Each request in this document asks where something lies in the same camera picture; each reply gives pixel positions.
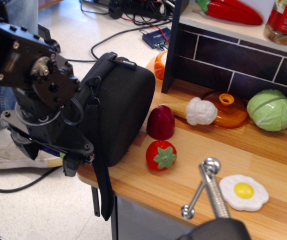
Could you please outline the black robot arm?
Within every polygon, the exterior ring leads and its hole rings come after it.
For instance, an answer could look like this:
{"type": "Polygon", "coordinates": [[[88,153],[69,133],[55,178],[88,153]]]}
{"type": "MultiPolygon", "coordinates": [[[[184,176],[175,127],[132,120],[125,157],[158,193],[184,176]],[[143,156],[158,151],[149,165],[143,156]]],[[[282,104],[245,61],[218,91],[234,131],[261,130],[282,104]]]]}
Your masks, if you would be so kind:
{"type": "Polygon", "coordinates": [[[0,17],[0,86],[10,87],[16,107],[1,114],[15,145],[29,158],[59,155],[64,174],[75,176],[94,159],[92,143],[77,128],[84,110],[72,67],[39,36],[0,17]]]}

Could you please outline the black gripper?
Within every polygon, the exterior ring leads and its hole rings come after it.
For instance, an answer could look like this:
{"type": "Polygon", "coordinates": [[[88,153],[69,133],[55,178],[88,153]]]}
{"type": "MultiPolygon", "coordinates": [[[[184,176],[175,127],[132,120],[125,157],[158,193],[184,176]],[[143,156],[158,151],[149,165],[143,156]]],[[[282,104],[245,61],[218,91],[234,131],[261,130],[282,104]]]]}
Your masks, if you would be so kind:
{"type": "Polygon", "coordinates": [[[92,163],[94,146],[78,129],[84,110],[76,97],[66,103],[53,98],[50,101],[55,104],[54,108],[35,94],[15,97],[15,108],[4,111],[1,119],[24,155],[35,160],[42,146],[65,153],[62,161],[67,177],[75,176],[80,165],[92,163]]]}

